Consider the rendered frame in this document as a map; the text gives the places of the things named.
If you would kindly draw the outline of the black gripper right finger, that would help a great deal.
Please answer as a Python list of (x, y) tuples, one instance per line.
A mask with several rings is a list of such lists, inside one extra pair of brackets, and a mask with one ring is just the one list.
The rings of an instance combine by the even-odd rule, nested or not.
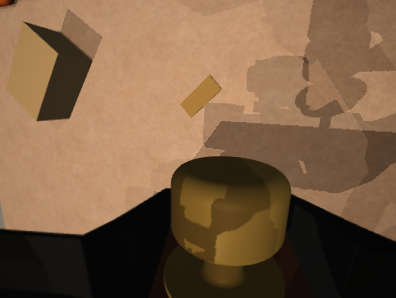
[(396, 298), (396, 241), (293, 194), (285, 233), (314, 298)]

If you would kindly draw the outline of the dark brown wooden door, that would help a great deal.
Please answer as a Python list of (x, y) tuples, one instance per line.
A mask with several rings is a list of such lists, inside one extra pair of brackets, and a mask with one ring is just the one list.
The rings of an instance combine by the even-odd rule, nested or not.
[[(179, 243), (172, 233), (170, 223), (168, 236), (149, 298), (169, 298), (164, 284), (164, 267), (166, 259), (178, 245)], [(287, 235), (285, 235), (285, 240), (280, 250), (272, 257), (279, 265), (285, 280), (284, 298), (314, 298)]]

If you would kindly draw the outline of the tan rectangular box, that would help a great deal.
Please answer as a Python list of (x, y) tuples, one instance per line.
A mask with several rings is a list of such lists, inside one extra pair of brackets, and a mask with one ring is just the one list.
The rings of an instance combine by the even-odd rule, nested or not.
[(91, 64), (60, 32), (22, 21), (6, 89), (35, 121), (70, 119)]

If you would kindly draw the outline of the tan rectangular plate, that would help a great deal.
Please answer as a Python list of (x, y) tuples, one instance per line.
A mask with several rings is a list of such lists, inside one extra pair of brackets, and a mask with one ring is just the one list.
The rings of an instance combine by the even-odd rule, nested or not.
[(221, 88), (209, 75), (180, 105), (192, 118)]

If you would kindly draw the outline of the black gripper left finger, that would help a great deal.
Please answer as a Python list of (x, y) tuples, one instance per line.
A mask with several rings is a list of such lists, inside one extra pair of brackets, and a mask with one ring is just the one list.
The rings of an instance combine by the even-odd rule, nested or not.
[(0, 288), (149, 298), (170, 223), (165, 188), (88, 236), (0, 229)]

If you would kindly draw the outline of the brass door knob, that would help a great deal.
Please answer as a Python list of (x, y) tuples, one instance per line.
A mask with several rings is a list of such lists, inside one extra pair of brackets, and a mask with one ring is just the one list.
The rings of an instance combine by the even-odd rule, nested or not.
[(210, 156), (180, 165), (171, 178), (179, 245), (164, 267), (169, 298), (284, 298), (272, 256), (284, 242), (290, 199), (286, 176), (260, 161)]

